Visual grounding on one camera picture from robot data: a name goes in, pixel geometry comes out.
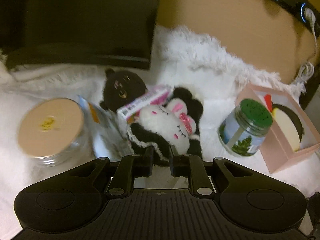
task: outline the cardboard surface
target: cardboard surface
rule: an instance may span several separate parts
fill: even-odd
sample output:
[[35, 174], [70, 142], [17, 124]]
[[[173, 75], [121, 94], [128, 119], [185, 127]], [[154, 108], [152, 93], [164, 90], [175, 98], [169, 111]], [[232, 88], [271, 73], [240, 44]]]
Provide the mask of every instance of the cardboard surface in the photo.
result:
[[[320, 9], [320, 0], [310, 1]], [[229, 53], [279, 72], [285, 83], [314, 49], [312, 34], [271, 0], [160, 0], [157, 23], [215, 36]]]

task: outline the bunny ear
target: bunny ear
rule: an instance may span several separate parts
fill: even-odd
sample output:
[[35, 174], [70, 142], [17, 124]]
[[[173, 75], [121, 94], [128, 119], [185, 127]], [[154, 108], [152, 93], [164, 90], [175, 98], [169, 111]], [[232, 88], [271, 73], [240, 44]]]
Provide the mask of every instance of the bunny ear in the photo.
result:
[[192, 133], [194, 134], [197, 130], [197, 125], [196, 125], [196, 122], [195, 120], [192, 119], [191, 116], [188, 116], [189, 117], [189, 123], [191, 125], [191, 128], [192, 128]]
[[166, 109], [173, 112], [176, 116], [179, 116], [181, 113], [185, 113], [185, 114], [188, 113], [187, 106], [186, 106], [185, 102], [183, 102], [179, 98], [172, 99], [168, 103]]

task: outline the black plush toy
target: black plush toy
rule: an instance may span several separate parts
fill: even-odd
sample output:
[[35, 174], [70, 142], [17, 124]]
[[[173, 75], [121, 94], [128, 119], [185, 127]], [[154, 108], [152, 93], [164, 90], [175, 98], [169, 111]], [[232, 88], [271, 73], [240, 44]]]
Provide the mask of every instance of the black plush toy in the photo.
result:
[[189, 90], [175, 88], [166, 107], [149, 105], [141, 109], [138, 121], [128, 128], [132, 149], [144, 154], [146, 147], [153, 146], [158, 153], [154, 162], [163, 166], [168, 165], [169, 145], [174, 145], [179, 155], [202, 158], [198, 128], [202, 113], [202, 104]]
[[106, 70], [107, 81], [100, 106], [116, 112], [136, 98], [146, 93], [147, 87], [142, 79], [130, 71]]

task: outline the embroidered eyes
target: embroidered eyes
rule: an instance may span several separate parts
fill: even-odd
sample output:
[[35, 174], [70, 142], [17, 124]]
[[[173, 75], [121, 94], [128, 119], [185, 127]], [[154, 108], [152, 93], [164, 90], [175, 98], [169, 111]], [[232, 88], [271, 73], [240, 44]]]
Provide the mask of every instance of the embroidered eyes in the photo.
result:
[[163, 112], [163, 113], [166, 113], [167, 115], [169, 115], [170, 113], [164, 111], [161, 107], [159, 107], [159, 109]]
[[180, 127], [180, 125], [178, 125], [177, 127], [178, 127], [179, 132], [181, 133], [181, 135], [185, 138], [185, 137], [186, 137], [186, 135], [181, 131], [181, 127]]

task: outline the jar lid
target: jar lid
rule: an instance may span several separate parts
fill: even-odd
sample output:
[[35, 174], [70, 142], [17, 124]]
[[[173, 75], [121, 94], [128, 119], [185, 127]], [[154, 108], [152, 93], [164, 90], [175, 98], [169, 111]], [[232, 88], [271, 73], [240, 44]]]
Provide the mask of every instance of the jar lid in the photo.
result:
[[240, 102], [241, 112], [250, 121], [250, 123], [260, 128], [269, 128], [273, 119], [270, 112], [259, 102], [246, 98]]
[[71, 99], [45, 101], [29, 111], [21, 122], [18, 143], [33, 158], [56, 155], [80, 134], [84, 114]]

